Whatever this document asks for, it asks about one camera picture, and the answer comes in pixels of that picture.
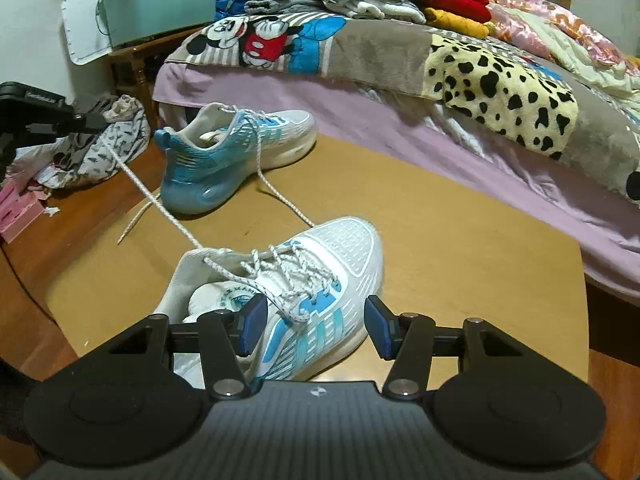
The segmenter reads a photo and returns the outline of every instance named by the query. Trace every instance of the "blanket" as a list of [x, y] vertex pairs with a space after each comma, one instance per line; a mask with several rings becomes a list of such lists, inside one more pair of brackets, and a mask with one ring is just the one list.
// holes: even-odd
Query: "blanket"
[[306, 12], [225, 18], [187, 38], [167, 62], [347, 79], [440, 101], [640, 205], [640, 128], [606, 94], [503, 45]]

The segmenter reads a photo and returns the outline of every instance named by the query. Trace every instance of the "pink bed sheet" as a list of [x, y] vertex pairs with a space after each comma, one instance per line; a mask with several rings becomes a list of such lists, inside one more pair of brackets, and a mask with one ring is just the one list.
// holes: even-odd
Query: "pink bed sheet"
[[325, 135], [450, 178], [575, 238], [587, 276], [640, 306], [640, 210], [508, 139], [487, 131], [489, 162], [423, 121], [364, 96], [351, 82], [238, 68], [166, 63], [154, 99], [179, 107], [223, 102], [267, 112], [308, 110]]

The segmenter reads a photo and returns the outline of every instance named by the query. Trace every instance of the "shoelace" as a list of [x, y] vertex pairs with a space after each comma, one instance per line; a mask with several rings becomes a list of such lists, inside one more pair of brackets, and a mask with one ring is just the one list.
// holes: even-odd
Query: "shoelace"
[[[273, 187], [273, 185], [266, 179], [266, 177], [262, 174], [262, 168], [260, 167], [260, 152], [262, 149], [262, 142], [260, 139], [260, 124], [258, 123], [258, 118], [264, 118], [264, 112], [254, 112], [252, 110], [239, 110], [236, 106], [225, 107], [228, 111], [234, 112], [244, 112], [246, 117], [251, 124], [252, 129], [254, 130], [256, 139], [257, 139], [257, 155], [256, 155], [256, 165], [258, 176], [260, 179], [267, 185], [267, 187], [271, 190], [271, 192], [278, 197], [282, 202], [284, 202], [300, 219], [311, 227], [315, 227], [315, 224], [311, 222], [302, 212], [298, 209], [292, 202], [287, 200], [279, 191]], [[198, 241], [198, 239], [178, 220], [167, 211], [167, 209], [162, 205], [162, 203], [158, 200], [159, 194], [153, 195], [146, 186], [142, 183], [142, 181], [136, 176], [133, 171], [124, 163], [124, 161], [120, 158], [120, 156], [115, 152], [115, 150], [109, 146], [102, 137], [98, 137], [102, 142], [102, 145], [111, 153], [111, 156], [114, 158], [120, 169], [133, 181], [136, 187], [145, 195], [145, 197], [149, 200], [147, 204], [134, 216], [134, 219], [127, 225], [127, 228], [123, 232], [122, 236], [118, 240], [118, 243], [127, 235], [131, 228], [133, 228], [134, 221], [138, 221], [138, 219], [142, 216], [142, 213], [145, 212], [151, 205], [155, 205], [156, 208], [162, 213], [175, 228], [178, 229], [197, 249], [205, 249], [205, 247]], [[230, 249], [210, 249], [211, 253], [219, 254], [224, 251], [230, 251]], [[318, 292], [314, 290], [314, 278], [320, 281], [322, 285], [322, 292], [327, 294], [330, 290], [331, 284], [337, 281], [337, 276], [335, 276], [329, 269], [321, 266], [316, 266], [315, 264], [310, 263], [304, 256], [304, 249], [299, 248], [296, 244], [291, 244], [290, 246], [276, 248], [274, 246], [269, 246], [269, 251], [274, 260], [274, 263], [268, 262], [267, 260], [260, 257], [260, 253], [257, 250], [253, 250], [251, 252], [253, 258], [253, 265], [246, 262], [241, 262], [242, 268], [247, 271], [250, 278], [245, 278], [243, 276], [238, 276], [229, 270], [225, 269], [225, 267], [220, 266], [214, 262], [209, 256], [205, 256], [203, 258], [204, 262], [211, 267], [213, 270], [218, 272], [221, 276], [223, 276], [226, 280], [230, 282], [241, 283], [242, 285], [249, 286], [254, 288], [261, 294], [265, 295], [271, 303], [276, 306], [276, 308], [283, 314], [283, 316], [293, 322], [307, 322], [309, 319], [308, 312], [295, 312], [293, 308], [290, 308], [286, 305], [291, 300], [298, 300], [303, 296], [309, 298], [312, 304], [316, 302]], [[262, 270], [277, 270], [284, 275], [287, 286], [289, 290], [284, 291], [279, 296], [274, 295], [271, 291], [266, 289], [260, 283], [256, 282], [255, 279], [258, 274]], [[306, 281], [305, 286], [296, 286], [294, 282], [294, 277], [303, 278]]]

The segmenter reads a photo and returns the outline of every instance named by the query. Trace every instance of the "white wall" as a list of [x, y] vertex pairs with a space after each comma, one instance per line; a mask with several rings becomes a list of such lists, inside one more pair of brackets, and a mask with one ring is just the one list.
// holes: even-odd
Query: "white wall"
[[19, 81], [71, 102], [108, 86], [102, 62], [71, 63], [62, 29], [62, 0], [0, 0], [0, 82]]
[[640, 0], [572, 0], [571, 10], [624, 52], [640, 54]]

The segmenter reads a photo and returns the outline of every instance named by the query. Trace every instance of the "storage box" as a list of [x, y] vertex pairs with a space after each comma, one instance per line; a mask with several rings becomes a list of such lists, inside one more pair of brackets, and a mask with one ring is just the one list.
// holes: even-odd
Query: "storage box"
[[216, 0], [98, 0], [111, 46], [215, 20]]

